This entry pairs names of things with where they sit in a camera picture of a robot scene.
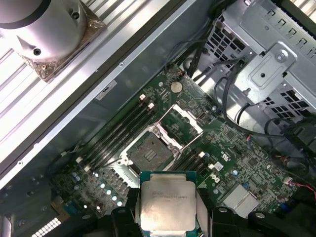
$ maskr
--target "connector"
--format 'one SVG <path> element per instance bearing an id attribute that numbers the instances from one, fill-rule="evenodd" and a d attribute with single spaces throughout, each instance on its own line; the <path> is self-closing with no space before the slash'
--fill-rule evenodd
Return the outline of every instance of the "connector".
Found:
<path id="1" fill-rule="evenodd" d="M 283 183 L 285 183 L 286 185 L 289 185 L 292 180 L 293 179 L 291 177 L 285 177 L 285 179 L 283 180 Z"/>

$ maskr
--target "computer motherboard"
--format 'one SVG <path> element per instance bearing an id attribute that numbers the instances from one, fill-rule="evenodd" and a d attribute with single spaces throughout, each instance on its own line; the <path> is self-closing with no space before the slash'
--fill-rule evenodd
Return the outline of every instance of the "computer motherboard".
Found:
<path id="1" fill-rule="evenodd" d="M 216 205 L 246 217 L 274 212 L 295 192 L 246 135 L 226 125 L 212 99 L 177 67 L 162 71 L 51 179 L 68 213 L 101 217 L 124 205 L 142 170 L 192 170 Z"/>

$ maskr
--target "green circuit board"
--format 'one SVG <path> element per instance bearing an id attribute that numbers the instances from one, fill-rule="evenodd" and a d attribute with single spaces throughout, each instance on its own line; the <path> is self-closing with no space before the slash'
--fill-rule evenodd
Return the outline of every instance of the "green circuit board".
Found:
<path id="1" fill-rule="evenodd" d="M 127 155 L 133 162 L 128 167 L 134 175 L 141 170 L 196 171 L 197 187 L 207 188 L 217 205 L 223 204 L 223 199 L 236 184 L 241 184 L 259 202 L 258 209 L 268 212 L 276 210 L 295 192 L 295 188 L 283 184 L 284 173 L 270 162 L 258 159 L 248 149 L 245 134 L 226 125 L 214 109 L 212 99 L 190 78 L 178 72 L 180 69 L 174 67 L 171 72 L 159 73 L 78 153 L 83 157 L 81 163 L 68 164 L 52 179 L 53 187 L 62 198 L 77 203 L 81 211 L 85 211 L 84 203 L 91 203 L 89 211 L 102 216 L 117 202 L 106 195 L 107 188 L 100 188 L 106 183 L 125 203 L 128 187 L 124 178 L 113 170 L 118 164 L 106 166 L 105 161 L 119 159 L 133 141 Z M 190 118 L 176 110 L 175 105 Z M 168 137 L 184 148 L 178 149 L 180 156 L 173 154 L 172 149 L 150 131 L 144 132 L 158 122 Z M 268 158 L 259 146 L 255 145 L 255 150 L 261 158 Z M 80 181 L 74 181 L 73 172 L 80 174 Z M 99 177 L 95 177 L 94 172 L 98 172 Z M 120 180 L 117 185 L 117 180 L 109 179 L 108 172 Z M 95 209 L 102 204 L 102 211 Z"/>

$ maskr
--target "chipset heatsink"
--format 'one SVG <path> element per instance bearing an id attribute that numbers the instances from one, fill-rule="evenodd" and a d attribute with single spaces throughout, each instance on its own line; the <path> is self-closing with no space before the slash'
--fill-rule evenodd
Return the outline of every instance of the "chipset heatsink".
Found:
<path id="1" fill-rule="evenodd" d="M 223 203 L 232 208 L 239 216 L 247 218 L 259 202 L 242 185 L 236 184 L 226 197 Z"/>

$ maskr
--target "black cable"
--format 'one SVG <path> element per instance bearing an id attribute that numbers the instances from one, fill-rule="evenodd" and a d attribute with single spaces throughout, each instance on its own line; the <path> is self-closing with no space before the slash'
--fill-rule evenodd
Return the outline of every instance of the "black cable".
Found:
<path id="1" fill-rule="evenodd" d="M 206 42 L 206 40 L 205 40 L 205 39 L 194 39 L 194 40 L 181 41 L 181 42 L 177 43 L 177 44 L 172 48 L 172 50 L 170 51 L 170 53 L 168 54 L 168 57 L 167 57 L 167 59 L 166 59 L 166 63 L 164 64 L 164 70 L 165 70 L 166 72 L 168 72 L 167 66 L 168 66 L 168 64 L 169 64 L 169 61 L 170 61 L 170 58 L 171 58 L 172 54 L 173 54 L 174 51 L 177 49 L 177 47 L 179 47 L 180 45 L 185 44 L 185 43 L 197 43 L 197 42 Z"/>
<path id="2" fill-rule="evenodd" d="M 210 35 L 210 33 L 212 32 L 212 29 L 214 27 L 214 21 L 216 18 L 218 18 L 221 14 L 222 11 L 228 7 L 229 5 L 231 5 L 232 3 L 234 3 L 236 0 L 222 0 L 222 1 L 218 1 L 215 4 L 212 5 L 212 7 L 210 7 L 209 9 L 209 17 L 210 17 L 210 22 L 208 24 L 208 27 L 205 31 L 205 33 L 202 35 L 202 38 L 208 38 L 208 36 Z M 188 76 L 192 78 L 194 72 L 197 70 L 198 68 L 198 62 L 199 59 L 202 55 L 202 51 L 204 48 L 204 44 L 200 44 L 194 54 L 193 60 L 191 62 L 191 65 L 188 69 Z"/>
<path id="3" fill-rule="evenodd" d="M 216 84 L 215 84 L 215 86 L 214 86 L 214 100 L 215 100 L 215 102 L 216 102 L 216 104 L 217 104 L 218 107 L 220 107 L 220 103 L 218 102 L 217 88 L 218 88 L 219 84 L 220 84 L 224 79 L 227 80 L 227 77 L 222 77 L 222 78 L 220 78 L 220 79 L 216 82 Z"/>
<path id="4" fill-rule="evenodd" d="M 236 64 L 240 59 L 232 59 L 232 60 L 227 60 L 227 61 L 219 61 L 219 62 L 215 62 L 213 63 L 213 67 L 207 67 L 200 75 L 196 76 L 195 78 L 193 78 L 193 81 L 198 81 L 200 78 L 202 78 L 203 76 L 208 77 L 209 73 L 211 72 L 211 70 L 213 68 L 215 68 L 218 65 L 230 65 L 230 64 Z"/>
<path id="5" fill-rule="evenodd" d="M 243 112 L 245 112 L 246 109 L 248 109 L 249 107 L 251 107 L 251 105 L 249 103 L 246 103 L 242 109 L 239 111 L 238 113 L 238 116 L 237 116 L 237 119 L 236 119 L 236 123 L 239 125 L 239 122 L 240 122 L 240 118 L 241 118 L 241 115 Z"/>
<path id="6" fill-rule="evenodd" d="M 226 82 L 226 85 L 225 85 L 225 88 L 224 88 L 224 93 L 223 93 L 223 116 L 226 120 L 226 123 L 241 131 L 241 132 L 244 132 L 246 134 L 250 134 L 250 135 L 253 135 L 253 136 L 261 136 L 261 137 L 272 137 L 272 138 L 283 138 L 283 136 L 280 136 L 280 135 L 270 135 L 270 134 L 265 134 L 265 133 L 259 133 L 259 132 L 254 132 L 254 131 L 251 131 L 251 130 L 248 130 L 246 128 L 243 128 L 241 126 L 239 126 L 238 124 L 234 123 L 233 121 L 231 121 L 231 119 L 228 117 L 227 115 L 227 100 L 228 100 L 228 92 L 229 92 L 229 89 L 231 87 L 231 85 L 233 84 L 233 82 L 235 81 L 235 78 L 236 78 L 236 75 L 237 75 L 237 68 L 239 68 L 241 65 L 240 63 L 236 64 L 234 67 L 233 67 L 233 71 L 231 72 L 231 74 L 229 75 L 228 79 L 227 79 L 227 82 Z"/>
<path id="7" fill-rule="evenodd" d="M 248 146 L 249 150 L 256 156 L 256 158 L 262 159 L 262 160 L 264 160 L 264 161 L 272 161 L 271 158 L 268 158 L 268 159 L 267 159 L 267 158 L 262 158 L 261 156 L 259 156 L 259 155 L 256 153 L 255 149 L 252 147 L 251 142 L 252 142 L 252 141 L 247 141 L 247 146 Z"/>
<path id="8" fill-rule="evenodd" d="M 287 123 L 289 123 L 289 124 L 294 124 L 294 122 L 292 122 L 292 121 L 290 121 L 290 120 L 287 120 L 287 119 L 285 119 L 285 118 L 272 118 L 272 119 L 268 120 L 268 121 L 266 122 L 265 126 L 264 126 L 264 132 L 265 132 L 265 134 L 269 134 L 269 126 L 270 126 L 270 123 L 273 122 L 273 121 L 278 121 L 278 120 L 279 120 L 279 121 L 287 122 Z M 273 148 L 273 141 L 272 141 L 271 138 L 268 138 L 268 141 L 269 141 L 270 147 L 271 147 L 271 149 L 272 149 L 272 148 Z"/>
<path id="9" fill-rule="evenodd" d="M 278 142 L 278 143 L 275 145 L 275 147 L 278 146 L 279 144 L 283 143 L 284 141 L 285 141 L 285 140 Z M 248 148 L 250 149 L 250 151 L 256 156 L 256 158 L 261 159 L 261 160 L 264 160 L 264 161 L 271 161 L 272 164 L 273 164 L 276 168 L 278 168 L 279 170 L 283 171 L 284 173 L 290 174 L 291 176 L 296 177 L 296 178 L 302 180 L 302 181 L 305 182 L 306 184 L 310 185 L 310 186 L 316 191 L 316 187 L 315 187 L 313 184 L 311 184 L 309 181 L 307 181 L 306 179 L 302 178 L 301 176 L 299 176 L 299 175 L 297 175 L 297 174 L 295 174 L 295 173 L 293 173 L 293 172 L 291 172 L 291 171 L 289 171 L 289 170 L 287 170 L 287 169 L 284 169 L 283 167 L 277 165 L 277 164 L 276 164 L 276 161 L 277 161 L 277 160 L 276 160 L 276 159 L 273 159 L 271 155 L 270 155 L 270 158 L 269 158 L 269 159 L 262 158 L 262 157 L 260 157 L 259 155 L 257 155 L 256 151 L 254 150 L 254 148 L 253 148 L 252 145 L 251 145 L 251 141 L 247 141 L 247 145 L 248 145 Z"/>

